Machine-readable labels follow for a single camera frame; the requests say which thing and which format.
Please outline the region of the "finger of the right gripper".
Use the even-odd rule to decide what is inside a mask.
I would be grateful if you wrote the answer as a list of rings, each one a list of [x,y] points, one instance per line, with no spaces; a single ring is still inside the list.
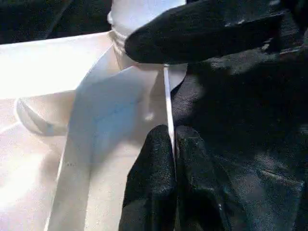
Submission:
[[[284,11],[271,0],[199,0],[135,30],[126,54],[139,63],[182,64],[261,47],[279,36]]]

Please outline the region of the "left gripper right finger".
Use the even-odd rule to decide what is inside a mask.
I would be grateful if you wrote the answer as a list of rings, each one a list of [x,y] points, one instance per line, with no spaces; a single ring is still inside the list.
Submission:
[[[246,231],[246,211],[217,159],[191,127],[175,131],[181,231]]]

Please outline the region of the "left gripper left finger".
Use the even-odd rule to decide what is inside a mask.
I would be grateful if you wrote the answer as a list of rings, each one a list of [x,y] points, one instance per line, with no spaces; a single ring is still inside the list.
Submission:
[[[172,231],[177,183],[168,127],[159,125],[146,136],[127,175],[120,230]]]

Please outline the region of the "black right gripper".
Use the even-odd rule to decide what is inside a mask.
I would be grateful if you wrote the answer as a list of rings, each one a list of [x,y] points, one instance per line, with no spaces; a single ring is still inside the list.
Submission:
[[[278,33],[264,43],[265,53],[290,51],[302,45],[308,29],[308,2],[306,0],[272,0],[276,11],[283,11]]]

